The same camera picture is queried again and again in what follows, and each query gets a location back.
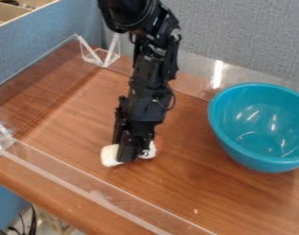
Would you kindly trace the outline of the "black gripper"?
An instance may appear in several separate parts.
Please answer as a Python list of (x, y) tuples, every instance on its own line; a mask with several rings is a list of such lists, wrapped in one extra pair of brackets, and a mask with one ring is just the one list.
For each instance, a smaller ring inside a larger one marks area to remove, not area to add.
[(163, 123), (175, 106), (175, 94), (167, 83), (155, 88), (135, 81), (129, 85), (129, 96), (119, 97), (115, 109), (112, 144), (119, 143), (119, 162), (157, 156), (155, 127)]

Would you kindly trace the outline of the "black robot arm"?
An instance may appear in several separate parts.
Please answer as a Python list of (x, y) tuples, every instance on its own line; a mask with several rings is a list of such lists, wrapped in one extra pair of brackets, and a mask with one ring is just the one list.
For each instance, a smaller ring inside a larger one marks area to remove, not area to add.
[(112, 144), (102, 148), (102, 163), (112, 167), (157, 156), (155, 127), (175, 106), (169, 81), (178, 72), (182, 41), (179, 20), (161, 0), (98, 0), (111, 31), (134, 44), (134, 74), (129, 95), (115, 109)]

